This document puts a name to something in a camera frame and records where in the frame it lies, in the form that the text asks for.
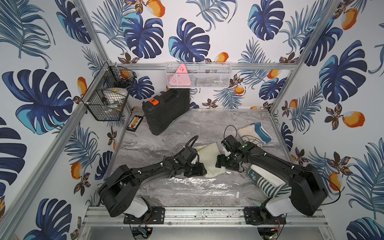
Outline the clear plastic vacuum bag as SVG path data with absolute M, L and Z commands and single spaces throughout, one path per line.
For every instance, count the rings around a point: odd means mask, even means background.
M 267 199 L 246 173 L 227 171 L 214 178 L 161 179 L 137 193 L 156 206 L 252 207 Z

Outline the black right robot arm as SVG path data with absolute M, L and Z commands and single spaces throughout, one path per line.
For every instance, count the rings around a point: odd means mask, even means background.
M 323 176 L 312 165 L 303 167 L 289 163 L 251 142 L 242 144 L 232 135 L 224 138 L 221 144 L 229 155 L 218 157 L 217 166 L 238 171 L 242 163 L 250 163 L 291 187 L 290 194 L 270 198 L 262 204 L 262 208 L 274 217 L 291 212 L 312 216 L 328 197 Z

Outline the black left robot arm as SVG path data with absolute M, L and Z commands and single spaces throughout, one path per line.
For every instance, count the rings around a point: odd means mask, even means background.
M 142 218 L 147 215 L 152 207 L 143 198 L 137 198 L 136 194 L 141 187 L 153 181 L 206 175 L 207 170 L 194 148 L 198 138 L 192 137 L 178 153 L 165 156 L 156 164 L 142 168 L 119 166 L 98 190 L 101 203 L 110 216 L 114 218 L 124 214 Z

